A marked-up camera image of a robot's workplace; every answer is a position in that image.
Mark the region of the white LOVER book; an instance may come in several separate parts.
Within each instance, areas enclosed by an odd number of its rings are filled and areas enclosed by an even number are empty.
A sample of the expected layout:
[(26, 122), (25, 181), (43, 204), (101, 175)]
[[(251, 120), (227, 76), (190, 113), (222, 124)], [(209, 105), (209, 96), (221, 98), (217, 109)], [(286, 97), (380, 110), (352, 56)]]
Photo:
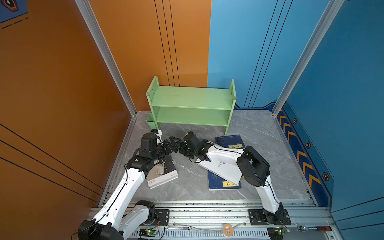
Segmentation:
[(160, 163), (154, 166), (147, 175), (147, 183), (150, 189), (159, 187), (179, 177), (176, 166), (171, 156), (166, 156)]

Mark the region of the blue book front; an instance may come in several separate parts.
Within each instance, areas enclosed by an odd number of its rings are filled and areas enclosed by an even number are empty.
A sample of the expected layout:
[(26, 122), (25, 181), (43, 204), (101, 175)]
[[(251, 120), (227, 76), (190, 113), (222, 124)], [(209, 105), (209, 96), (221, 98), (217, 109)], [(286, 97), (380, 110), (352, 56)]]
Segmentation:
[(208, 171), (208, 183), (210, 191), (242, 189), (241, 183), (233, 184), (210, 171)]

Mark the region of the white La Dame book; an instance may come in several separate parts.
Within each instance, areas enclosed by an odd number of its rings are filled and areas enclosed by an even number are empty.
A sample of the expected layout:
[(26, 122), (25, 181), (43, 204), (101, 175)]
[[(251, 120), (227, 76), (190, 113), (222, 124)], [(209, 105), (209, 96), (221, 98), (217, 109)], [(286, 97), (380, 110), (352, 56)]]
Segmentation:
[(202, 161), (198, 165), (236, 185), (242, 177), (242, 172), (233, 157), (213, 156), (210, 157), (210, 161)]

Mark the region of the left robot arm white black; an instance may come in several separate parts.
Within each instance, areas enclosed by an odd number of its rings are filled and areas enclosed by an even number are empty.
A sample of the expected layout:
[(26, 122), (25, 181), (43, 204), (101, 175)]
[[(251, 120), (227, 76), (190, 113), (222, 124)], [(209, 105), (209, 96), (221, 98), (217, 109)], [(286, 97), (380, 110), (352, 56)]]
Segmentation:
[(79, 226), (76, 235), (80, 240), (126, 240), (141, 224), (154, 219), (155, 205), (149, 201), (139, 201), (129, 214), (125, 211), (150, 170), (179, 150), (181, 139), (162, 140), (161, 136), (162, 132), (156, 129), (143, 135), (107, 203), (91, 221), (84, 220)]

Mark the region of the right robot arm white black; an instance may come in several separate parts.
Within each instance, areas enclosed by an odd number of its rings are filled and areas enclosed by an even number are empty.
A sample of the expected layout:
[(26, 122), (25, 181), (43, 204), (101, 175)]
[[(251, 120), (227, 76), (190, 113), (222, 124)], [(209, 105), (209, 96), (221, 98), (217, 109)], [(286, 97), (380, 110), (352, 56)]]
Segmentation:
[(270, 225), (283, 222), (285, 209), (272, 186), (270, 164), (253, 147), (224, 148), (188, 132), (181, 140), (179, 153), (190, 160), (197, 158), (196, 164), (232, 184), (237, 185), (244, 178), (261, 198), (265, 222)]

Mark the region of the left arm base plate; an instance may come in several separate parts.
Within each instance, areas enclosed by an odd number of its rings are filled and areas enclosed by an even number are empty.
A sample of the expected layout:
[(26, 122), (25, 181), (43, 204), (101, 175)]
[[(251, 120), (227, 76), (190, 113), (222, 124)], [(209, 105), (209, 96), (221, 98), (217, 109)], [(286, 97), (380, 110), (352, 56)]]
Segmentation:
[(169, 209), (155, 209), (154, 217), (149, 218), (143, 223), (145, 226), (155, 226), (160, 221), (160, 224), (163, 223), (166, 227), (169, 225), (170, 219), (170, 210)]

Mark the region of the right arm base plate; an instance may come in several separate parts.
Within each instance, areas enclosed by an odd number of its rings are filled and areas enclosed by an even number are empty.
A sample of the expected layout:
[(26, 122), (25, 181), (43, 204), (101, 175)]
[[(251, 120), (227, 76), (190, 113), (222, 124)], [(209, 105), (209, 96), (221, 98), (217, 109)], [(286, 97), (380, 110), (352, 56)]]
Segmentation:
[(248, 214), (252, 226), (272, 226), (281, 224), (290, 226), (292, 224), (286, 209), (283, 209), (276, 214), (271, 214), (262, 209), (250, 209), (248, 210)]

